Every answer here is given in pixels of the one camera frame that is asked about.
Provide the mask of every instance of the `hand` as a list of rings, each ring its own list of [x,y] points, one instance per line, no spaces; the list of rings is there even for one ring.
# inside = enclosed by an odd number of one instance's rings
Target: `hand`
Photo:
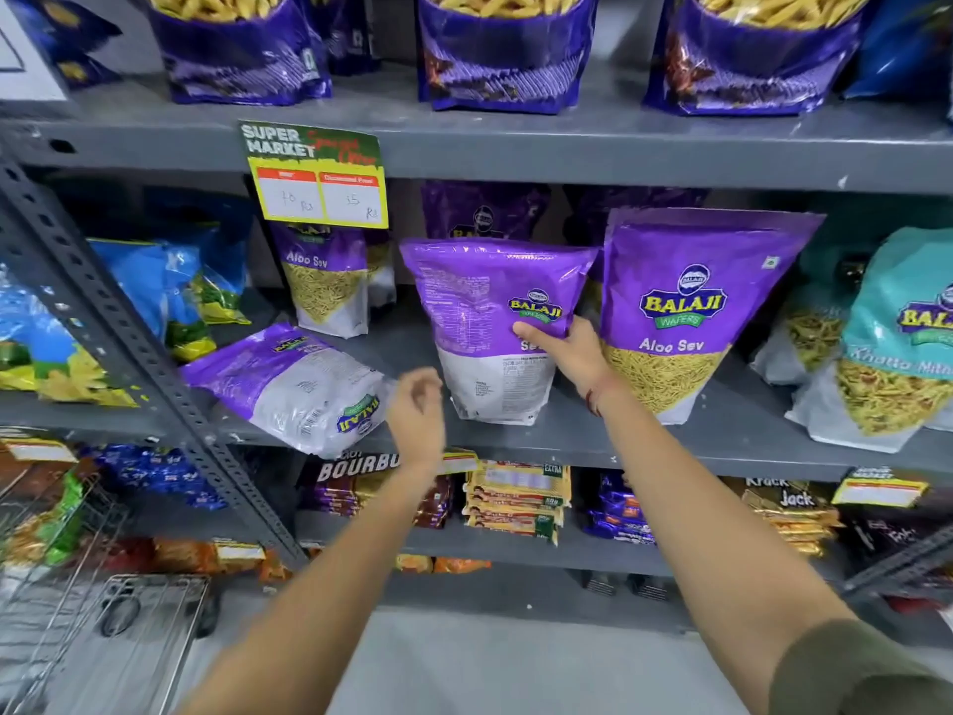
[[[443,461],[443,382],[433,367],[414,369],[398,380],[387,409],[387,425],[398,446],[400,464],[435,477]]]
[[[549,354],[559,371],[576,384],[576,391],[583,398],[596,385],[620,379],[602,357],[599,336],[593,325],[582,316],[573,316],[566,338],[554,338],[523,321],[513,324],[513,333]]]

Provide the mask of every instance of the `person's left hand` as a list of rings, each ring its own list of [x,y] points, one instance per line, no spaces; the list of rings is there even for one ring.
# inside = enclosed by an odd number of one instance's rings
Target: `person's left hand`
[[[401,467],[430,477],[440,472],[447,445],[442,387],[443,382],[433,367],[414,369],[400,376],[387,409],[387,425],[398,446]]]

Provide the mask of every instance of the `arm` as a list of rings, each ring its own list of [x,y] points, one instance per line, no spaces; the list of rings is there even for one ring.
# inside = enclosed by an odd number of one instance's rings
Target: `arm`
[[[816,625],[853,613],[642,406],[602,357],[588,321],[577,316],[565,340],[525,323],[514,331],[589,395],[712,656],[745,706],[767,712],[784,653]]]
[[[351,661],[444,449],[434,369],[401,376],[387,422],[401,465],[320,557],[223,652],[178,715],[315,715]]]

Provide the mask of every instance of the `floor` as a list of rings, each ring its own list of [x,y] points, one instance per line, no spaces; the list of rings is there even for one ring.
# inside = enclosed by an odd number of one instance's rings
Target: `floor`
[[[595,605],[606,601],[589,592],[580,595],[595,598]],[[211,638],[194,646],[180,693],[200,680],[218,649],[267,604],[251,591],[226,598],[223,611],[229,616]],[[953,650],[913,651],[953,679]],[[385,605],[368,624],[331,713],[524,715],[593,709],[639,715],[745,712],[690,631]]]

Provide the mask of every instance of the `olive green sleeve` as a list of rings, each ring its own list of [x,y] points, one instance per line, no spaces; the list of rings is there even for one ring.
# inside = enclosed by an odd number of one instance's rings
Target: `olive green sleeve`
[[[870,625],[819,625],[781,658],[768,715],[953,713],[953,685]]]

